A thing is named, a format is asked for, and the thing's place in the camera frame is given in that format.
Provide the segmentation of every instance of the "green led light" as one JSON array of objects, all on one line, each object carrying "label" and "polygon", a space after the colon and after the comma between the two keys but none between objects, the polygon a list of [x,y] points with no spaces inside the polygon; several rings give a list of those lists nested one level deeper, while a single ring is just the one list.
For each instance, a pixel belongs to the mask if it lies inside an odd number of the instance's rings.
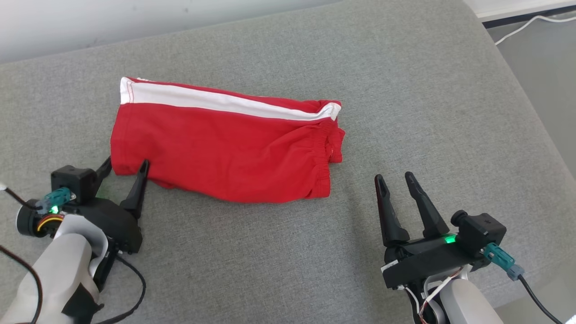
[{"label": "green led light", "polygon": [[456,235],[448,234],[448,235],[444,236],[444,241],[446,241],[446,243],[448,243],[448,244],[454,243],[454,242],[456,242]]}]

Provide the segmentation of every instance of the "orange wire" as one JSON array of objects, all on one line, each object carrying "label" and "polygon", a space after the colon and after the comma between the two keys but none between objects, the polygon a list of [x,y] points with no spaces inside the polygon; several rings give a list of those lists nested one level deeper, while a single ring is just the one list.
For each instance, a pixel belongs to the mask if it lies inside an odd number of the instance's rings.
[{"label": "orange wire", "polygon": [[60,214],[52,214],[52,213],[48,213],[46,214],[46,216],[44,216],[43,218],[40,219],[40,221],[38,223],[42,223],[43,221],[47,220],[50,217],[60,217],[60,218],[64,218],[64,216],[60,215]]},{"label": "orange wire", "polygon": [[63,218],[62,217],[45,217],[42,220],[40,220],[40,224],[38,224],[38,228],[36,229],[36,232],[40,232],[40,229],[42,228],[42,226],[44,226],[44,224],[46,224],[49,221],[53,221],[53,220],[57,220],[57,221],[62,221]]}]

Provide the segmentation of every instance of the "teal connector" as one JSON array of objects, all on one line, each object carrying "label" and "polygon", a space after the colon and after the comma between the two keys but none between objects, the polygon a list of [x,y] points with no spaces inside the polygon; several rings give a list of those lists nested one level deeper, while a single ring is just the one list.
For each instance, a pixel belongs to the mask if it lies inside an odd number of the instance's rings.
[{"label": "teal connector", "polygon": [[495,243],[486,245],[484,257],[504,269],[508,277],[513,281],[518,280],[518,276],[524,273],[524,269],[521,266],[514,264],[514,258]]},{"label": "teal connector", "polygon": [[38,214],[47,214],[53,207],[62,206],[65,203],[75,199],[76,196],[68,188],[56,189],[53,192],[44,196],[44,199],[38,201],[36,206],[42,208],[38,210]]}]

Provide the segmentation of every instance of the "wire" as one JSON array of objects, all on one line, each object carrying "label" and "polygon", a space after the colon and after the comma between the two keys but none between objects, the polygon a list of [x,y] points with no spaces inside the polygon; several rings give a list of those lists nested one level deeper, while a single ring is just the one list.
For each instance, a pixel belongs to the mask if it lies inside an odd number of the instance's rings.
[{"label": "wire", "polygon": [[444,279],[444,281],[439,286],[437,286],[436,289],[424,300],[419,313],[420,321],[422,322],[422,324],[427,324],[427,322],[424,320],[424,308],[430,303],[430,301],[434,297],[436,297],[436,295],[442,290],[442,288],[448,285],[450,280],[454,279],[456,276],[460,274],[460,272],[462,272],[462,269],[464,269],[464,267],[460,267],[460,269],[458,269],[456,272],[454,272],[453,274],[449,275],[446,279]]},{"label": "wire", "polygon": [[420,314],[420,303],[418,302],[418,299],[416,298],[416,295],[414,295],[414,293],[412,292],[412,290],[410,290],[410,288],[408,287],[404,287],[404,290],[406,290],[411,296],[412,298],[414,298],[414,301],[416,302],[416,312],[418,314]]},{"label": "wire", "polygon": [[24,268],[26,268],[26,270],[30,272],[32,277],[34,277],[34,281],[36,282],[36,289],[38,290],[38,303],[36,304],[36,311],[34,312],[34,317],[32,318],[32,321],[30,321],[30,324],[36,324],[36,322],[38,322],[38,317],[40,317],[40,311],[42,310],[42,299],[44,298],[42,294],[42,285],[40,283],[40,277],[38,277],[38,274],[31,265],[26,263],[26,261],[22,260],[18,255],[15,255],[14,253],[10,252],[4,246],[0,245],[0,252],[6,254],[6,256],[8,256],[10,259],[18,262],[21,266],[23,266]]},{"label": "wire", "polygon": [[46,224],[49,221],[63,221],[62,217],[58,217],[58,216],[54,216],[53,214],[50,214],[46,217],[44,217],[43,219],[40,220],[40,222],[38,223],[38,227],[36,228],[36,232],[40,232],[40,229],[42,228],[42,226],[44,226],[44,224]]},{"label": "wire", "polygon": [[524,288],[526,288],[526,291],[528,292],[528,294],[530,295],[530,297],[532,298],[532,300],[534,300],[534,302],[536,303],[536,305],[538,306],[538,308],[547,316],[549,317],[549,319],[551,319],[554,323],[556,324],[562,324],[561,321],[558,320],[558,318],[555,318],[554,315],[550,314],[550,312],[544,307],[544,305],[542,305],[542,303],[538,300],[538,298],[536,297],[536,295],[534,295],[534,292],[532,291],[532,289],[530,289],[530,286],[528,285],[528,283],[526,282],[526,279],[524,279],[524,277],[520,274],[518,276],[518,279],[520,279],[520,282],[522,283],[522,285],[524,285]]},{"label": "wire", "polygon": [[20,203],[22,206],[26,206],[32,210],[40,210],[42,206],[32,206],[29,203],[25,202],[24,199],[20,198],[15,192],[13,192],[10,188],[6,187],[5,184],[0,183],[0,191],[5,191],[7,194],[11,195],[12,198],[16,199],[17,202]]},{"label": "wire", "polygon": [[542,20],[546,20],[549,22],[568,22],[568,21],[576,20],[576,17],[571,17],[571,18],[566,18],[566,19],[552,19],[552,18],[548,18],[548,17],[544,17],[544,16],[534,16],[534,17],[532,17],[532,19],[528,20],[528,22],[526,24],[524,24],[522,27],[520,27],[520,28],[516,29],[515,31],[509,33],[508,35],[500,38],[500,40],[498,40],[496,43],[494,43],[494,45],[498,46],[505,39],[507,39],[508,37],[510,37],[512,35],[519,33],[521,30],[523,30],[529,24],[531,24],[532,21],[537,20],[537,19],[542,19]]},{"label": "wire", "polygon": [[128,268],[130,268],[130,270],[132,270],[140,278],[140,281],[142,282],[142,294],[140,295],[140,299],[138,300],[136,305],[134,305],[134,307],[132,307],[131,310],[129,310],[123,314],[120,314],[118,316],[115,316],[113,318],[109,318],[105,321],[98,322],[96,324],[114,324],[114,323],[118,323],[118,322],[122,321],[123,319],[127,318],[128,316],[132,315],[132,313],[134,313],[134,311],[142,303],[142,300],[144,299],[144,294],[146,293],[146,281],[144,280],[144,277],[142,276],[142,274],[133,265],[128,263],[128,261],[124,260],[123,258],[116,256],[116,259],[118,259],[118,261],[122,262]]}]

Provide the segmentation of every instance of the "white wall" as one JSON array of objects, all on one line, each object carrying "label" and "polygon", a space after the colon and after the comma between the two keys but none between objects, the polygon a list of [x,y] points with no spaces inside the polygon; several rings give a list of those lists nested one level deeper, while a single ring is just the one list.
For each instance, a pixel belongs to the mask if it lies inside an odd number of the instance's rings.
[{"label": "white wall", "polygon": [[0,63],[339,0],[0,0]]},{"label": "white wall", "polygon": [[576,5],[576,0],[464,0],[481,21]]}]

